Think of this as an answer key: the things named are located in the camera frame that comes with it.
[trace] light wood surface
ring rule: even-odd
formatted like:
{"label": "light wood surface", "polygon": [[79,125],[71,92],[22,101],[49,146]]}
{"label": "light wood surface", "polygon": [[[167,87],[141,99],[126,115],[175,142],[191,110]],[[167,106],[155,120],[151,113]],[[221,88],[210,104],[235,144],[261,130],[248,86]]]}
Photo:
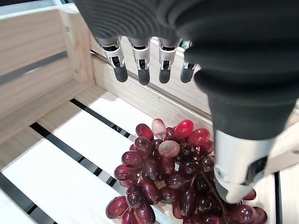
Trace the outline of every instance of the light wood surface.
{"label": "light wood surface", "polygon": [[280,172],[282,223],[299,224],[299,165]]}
{"label": "light wood surface", "polygon": [[28,127],[62,103],[72,99],[88,85],[73,80],[0,119],[0,144]]}
{"label": "light wood surface", "polygon": [[35,222],[22,211],[11,199],[0,189],[0,220],[3,224],[34,224]]}
{"label": "light wood surface", "polygon": [[94,82],[87,25],[73,3],[60,7],[59,14],[74,79]]}
{"label": "light wood surface", "polygon": [[70,60],[63,58],[0,85],[0,119],[72,79]]}
{"label": "light wood surface", "polygon": [[0,76],[66,50],[55,8],[0,16]]}
{"label": "light wood surface", "polygon": [[26,153],[2,173],[38,207],[61,224],[120,224],[105,215],[106,205],[119,194],[49,141],[18,134],[7,147],[18,145]]}

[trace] metal screw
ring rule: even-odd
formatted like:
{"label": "metal screw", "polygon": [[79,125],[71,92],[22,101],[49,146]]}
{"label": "metal screw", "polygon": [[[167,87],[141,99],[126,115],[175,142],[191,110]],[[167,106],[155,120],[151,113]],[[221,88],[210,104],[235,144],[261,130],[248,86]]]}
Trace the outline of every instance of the metal screw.
{"label": "metal screw", "polygon": [[293,149],[293,150],[292,150],[292,153],[294,153],[294,154],[299,154],[299,149]]}

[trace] black fingertip pad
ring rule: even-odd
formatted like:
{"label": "black fingertip pad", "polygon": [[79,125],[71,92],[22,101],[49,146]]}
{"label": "black fingertip pad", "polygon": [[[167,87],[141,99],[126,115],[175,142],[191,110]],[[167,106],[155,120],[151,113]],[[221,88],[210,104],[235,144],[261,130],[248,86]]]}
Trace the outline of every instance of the black fingertip pad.
{"label": "black fingertip pad", "polygon": [[123,67],[115,68],[114,73],[115,73],[116,79],[121,83],[126,82],[126,80],[128,79],[128,71],[127,71],[126,65],[124,65]]}
{"label": "black fingertip pad", "polygon": [[182,83],[190,82],[191,79],[192,79],[192,76],[193,76],[193,72],[194,72],[194,70],[192,70],[192,69],[182,68],[182,71],[181,71],[181,81],[182,81]]}
{"label": "black fingertip pad", "polygon": [[160,80],[160,83],[168,83],[170,79],[170,70],[160,70],[160,73],[159,73],[159,80]]}
{"label": "black fingertip pad", "polygon": [[150,82],[150,70],[138,70],[138,79],[141,85],[147,85]]}

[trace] wooden slat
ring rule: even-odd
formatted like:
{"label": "wooden slat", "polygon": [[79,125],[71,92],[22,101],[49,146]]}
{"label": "wooden slat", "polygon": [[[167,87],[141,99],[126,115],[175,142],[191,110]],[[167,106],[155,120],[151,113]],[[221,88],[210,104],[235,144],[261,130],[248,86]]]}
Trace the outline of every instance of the wooden slat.
{"label": "wooden slat", "polygon": [[4,224],[34,224],[2,190],[0,190],[0,222]]}
{"label": "wooden slat", "polygon": [[299,165],[280,172],[282,223],[299,224]]}
{"label": "wooden slat", "polygon": [[128,78],[124,83],[119,83],[112,67],[93,58],[93,72],[96,83],[112,94],[125,100],[132,106],[143,111],[153,118],[163,118],[167,126],[176,126],[184,119],[194,122],[195,128],[205,127],[213,133],[212,122],[201,115],[174,102],[166,96],[147,86],[142,86],[138,81]]}
{"label": "wooden slat", "polygon": [[59,14],[74,79],[85,83],[94,82],[86,23],[73,3],[60,7]]}
{"label": "wooden slat", "polygon": [[[125,56],[127,70],[137,74],[137,66],[134,60],[130,42],[126,37],[123,37],[121,40],[121,44]],[[105,56],[103,50],[100,48],[98,43],[94,40],[92,35],[91,35],[91,49]],[[170,81],[167,84],[160,83],[159,44],[157,40],[152,39],[150,44],[150,63],[149,63],[150,83],[163,89],[164,91],[170,93],[171,95],[181,99],[182,101],[185,101],[186,103],[191,104],[192,106],[199,108],[200,110],[208,114],[211,114],[208,105],[207,96],[203,91],[197,88],[194,80],[192,79],[192,81],[187,84],[181,82],[180,73],[183,67],[183,63],[184,63],[184,54],[183,52],[178,50],[175,56],[174,63],[172,65]]]}
{"label": "wooden slat", "polygon": [[26,131],[35,144],[23,144],[28,136],[20,133],[5,146],[27,149],[2,171],[17,188],[58,223],[121,223],[105,215],[106,205],[119,195],[113,188],[49,141],[40,140],[32,129]]}
{"label": "wooden slat", "polygon": [[72,99],[87,87],[88,85],[79,84],[77,81],[73,80],[32,101],[21,109],[11,113],[9,116],[0,119],[0,144],[37,121],[40,117],[44,116],[63,102]]}
{"label": "wooden slat", "polygon": [[0,119],[70,82],[70,60],[60,59],[0,86]]}
{"label": "wooden slat", "polygon": [[0,76],[65,51],[55,8],[0,16]]}

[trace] crate slat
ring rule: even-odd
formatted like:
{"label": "crate slat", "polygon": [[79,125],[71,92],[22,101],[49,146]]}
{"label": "crate slat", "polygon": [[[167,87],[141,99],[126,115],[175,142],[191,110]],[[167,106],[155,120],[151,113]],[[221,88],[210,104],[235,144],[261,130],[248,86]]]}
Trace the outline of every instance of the crate slat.
{"label": "crate slat", "polygon": [[19,145],[26,153],[4,168],[3,174],[58,223],[121,223],[105,215],[106,205],[119,194],[32,129],[28,148],[19,133],[6,146]]}
{"label": "crate slat", "polygon": [[0,76],[66,51],[53,7],[0,16],[0,30]]}
{"label": "crate slat", "polygon": [[0,85],[0,119],[73,79],[69,58]]}
{"label": "crate slat", "polygon": [[35,223],[2,190],[0,190],[0,222],[4,224]]}

